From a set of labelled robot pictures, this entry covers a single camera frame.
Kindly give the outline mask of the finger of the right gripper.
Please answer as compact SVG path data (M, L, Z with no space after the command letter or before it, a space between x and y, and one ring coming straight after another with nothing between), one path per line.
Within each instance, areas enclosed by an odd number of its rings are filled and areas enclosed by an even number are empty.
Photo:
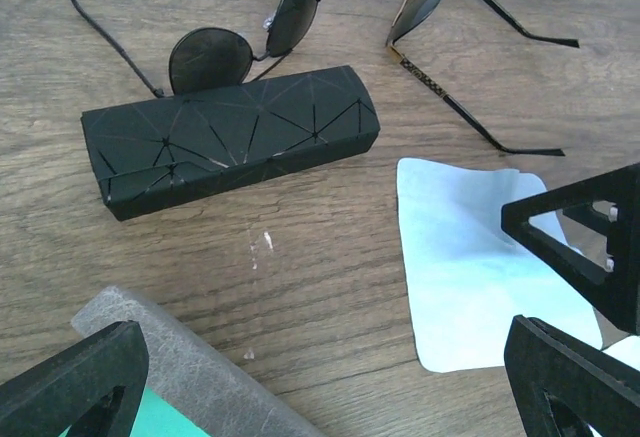
M639 330L639 165L505 204L501 228L622 332Z

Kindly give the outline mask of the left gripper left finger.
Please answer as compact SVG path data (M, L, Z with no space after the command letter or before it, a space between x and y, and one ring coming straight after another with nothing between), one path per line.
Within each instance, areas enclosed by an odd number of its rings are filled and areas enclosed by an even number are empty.
M3 436L129 436L149 353L140 325L114 322L1 385Z

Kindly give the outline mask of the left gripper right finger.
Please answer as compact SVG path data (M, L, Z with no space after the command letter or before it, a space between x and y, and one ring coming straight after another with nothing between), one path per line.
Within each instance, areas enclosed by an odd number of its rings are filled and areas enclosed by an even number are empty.
M639 371L538 318L513 318L504 348L528 436L637 436Z

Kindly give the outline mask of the grey glasses case green lining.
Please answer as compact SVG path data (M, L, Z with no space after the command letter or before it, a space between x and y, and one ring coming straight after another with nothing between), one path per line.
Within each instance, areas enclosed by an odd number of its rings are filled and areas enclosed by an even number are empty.
M109 286L71 320L87 337L116 321L139 323L149 353L147 385L210 436L320 436L291 409L146 297Z

